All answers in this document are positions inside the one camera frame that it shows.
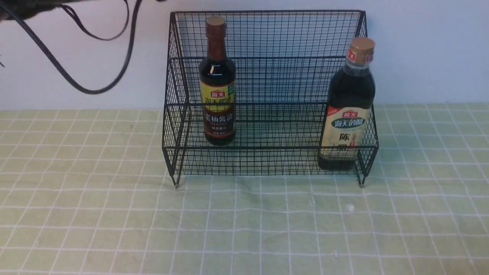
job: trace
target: bottle cap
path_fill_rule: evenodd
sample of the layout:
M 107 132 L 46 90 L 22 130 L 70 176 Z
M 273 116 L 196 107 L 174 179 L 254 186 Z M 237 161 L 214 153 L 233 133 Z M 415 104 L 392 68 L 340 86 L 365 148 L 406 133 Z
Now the bottle cap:
M 346 58 L 350 61 L 364 64 L 370 63 L 374 58 L 375 42 L 367 37 L 355 37 L 348 49 Z
M 205 36 L 222 39 L 226 36 L 226 20 L 219 16 L 211 16 L 205 20 Z

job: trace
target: black cable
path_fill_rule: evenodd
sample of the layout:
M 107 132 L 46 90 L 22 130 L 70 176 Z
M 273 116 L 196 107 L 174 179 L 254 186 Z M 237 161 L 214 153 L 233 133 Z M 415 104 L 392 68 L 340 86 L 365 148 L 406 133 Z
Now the black cable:
M 78 14 L 76 14 L 75 10 L 72 7 L 64 5 L 64 4 L 61 4 L 59 7 L 62 8 L 75 21 L 75 23 L 78 25 L 80 30 L 82 30 L 88 36 L 93 37 L 93 38 L 98 39 L 98 40 L 102 40 L 102 41 L 111 41 L 111 40 L 119 38 L 124 33 L 124 31 L 126 31 L 127 25 L 129 24 L 129 16 L 130 16 L 129 4 L 127 3 L 127 0 L 123 0 L 123 1 L 126 4 L 126 10 L 127 10 L 126 23 L 124 24 L 124 27 L 122 28 L 122 30 L 116 36 L 114 36 L 112 38 L 101 38 L 101 37 L 98 37 L 98 36 L 92 34 L 91 32 L 89 32 L 85 28 L 82 21 L 80 20 L 80 17 L 78 17 Z
M 127 49 L 127 54 L 126 54 L 126 60 L 124 61 L 124 65 L 122 66 L 121 71 L 119 72 L 118 76 L 112 81 L 108 86 L 99 89 L 99 90 L 88 90 L 84 87 L 82 87 L 80 84 L 78 84 L 67 72 L 66 70 L 61 66 L 61 64 L 56 60 L 56 58 L 53 56 L 53 54 L 49 51 L 49 49 L 44 45 L 44 43 L 39 39 L 39 37 L 34 33 L 34 31 L 27 25 L 22 18 L 20 18 L 12 9 L 10 9 L 4 2 L 0 0 L 0 8 L 3 9 L 11 18 L 13 18 L 25 31 L 26 33 L 34 40 L 34 42 L 37 44 L 37 46 L 43 51 L 43 53 L 47 56 L 47 58 L 51 61 L 51 63 L 56 67 L 58 72 L 77 90 L 81 91 L 82 93 L 86 94 L 101 94 L 104 92 L 107 92 L 108 90 L 112 89 L 119 81 L 122 79 L 122 76 L 127 70 L 127 67 L 129 65 L 129 61 L 131 60 L 131 55 L 133 53 L 133 46 L 134 46 L 134 37 L 136 33 L 136 21 L 137 21 L 137 14 L 139 11 L 139 8 L 141 6 L 142 0 L 136 0 L 136 4 L 134 5 L 134 11 L 133 11 L 133 18 L 131 21 L 131 34 L 129 37 L 129 46 Z

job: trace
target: countertop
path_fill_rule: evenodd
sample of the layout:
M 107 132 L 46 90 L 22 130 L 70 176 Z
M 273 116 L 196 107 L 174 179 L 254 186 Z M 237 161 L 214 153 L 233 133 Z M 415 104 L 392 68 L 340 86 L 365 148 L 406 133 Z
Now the countertop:
M 160 110 L 0 112 L 0 275 L 489 274 L 489 104 L 376 105 L 351 176 L 183 176 Z

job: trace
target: metal grid shelf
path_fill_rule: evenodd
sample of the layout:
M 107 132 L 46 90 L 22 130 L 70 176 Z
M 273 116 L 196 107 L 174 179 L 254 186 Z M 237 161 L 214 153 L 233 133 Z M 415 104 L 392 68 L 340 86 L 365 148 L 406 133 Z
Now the metal grid shelf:
M 236 138 L 223 147 L 203 134 L 198 66 L 212 15 L 226 19 L 236 64 Z M 175 186 L 182 174 L 331 173 L 355 174 L 363 186 L 378 150 L 374 110 L 351 171 L 316 163 L 329 81 L 356 36 L 367 36 L 364 11 L 172 12 L 162 150 Z

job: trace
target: soy sauce bottle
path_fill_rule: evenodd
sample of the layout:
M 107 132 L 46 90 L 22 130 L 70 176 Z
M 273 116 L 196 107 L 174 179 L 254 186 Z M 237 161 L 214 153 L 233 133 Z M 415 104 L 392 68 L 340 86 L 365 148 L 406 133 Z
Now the soy sauce bottle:
M 317 163 L 321 169 L 352 170 L 375 97 L 375 82 L 369 65 L 375 42 L 366 37 L 352 40 L 346 62 L 331 78 L 328 108 L 321 133 Z
M 205 21 L 207 57 L 199 65 L 202 95 L 204 135 L 216 146 L 231 143 L 236 135 L 234 128 L 236 110 L 236 66 L 226 55 L 224 18 L 212 16 Z

